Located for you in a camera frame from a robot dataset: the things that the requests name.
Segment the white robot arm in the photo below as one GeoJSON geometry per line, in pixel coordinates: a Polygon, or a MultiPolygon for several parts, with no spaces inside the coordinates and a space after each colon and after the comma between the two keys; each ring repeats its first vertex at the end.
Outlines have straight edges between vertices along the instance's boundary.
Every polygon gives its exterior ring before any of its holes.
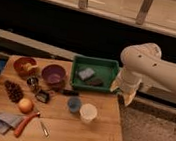
{"type": "Polygon", "coordinates": [[[124,105],[132,103],[143,76],[151,78],[176,94],[176,63],[162,60],[157,44],[145,43],[127,46],[121,52],[123,67],[115,79],[124,105]]]}

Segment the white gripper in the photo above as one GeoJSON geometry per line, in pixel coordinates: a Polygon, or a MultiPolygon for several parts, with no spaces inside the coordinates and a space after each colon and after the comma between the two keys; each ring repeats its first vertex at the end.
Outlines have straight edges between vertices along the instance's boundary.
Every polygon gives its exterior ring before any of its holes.
{"type": "Polygon", "coordinates": [[[135,74],[132,71],[122,67],[117,73],[117,76],[110,84],[110,92],[119,89],[123,96],[124,105],[128,106],[132,103],[137,93],[140,83],[142,81],[141,75],[135,74]]]}

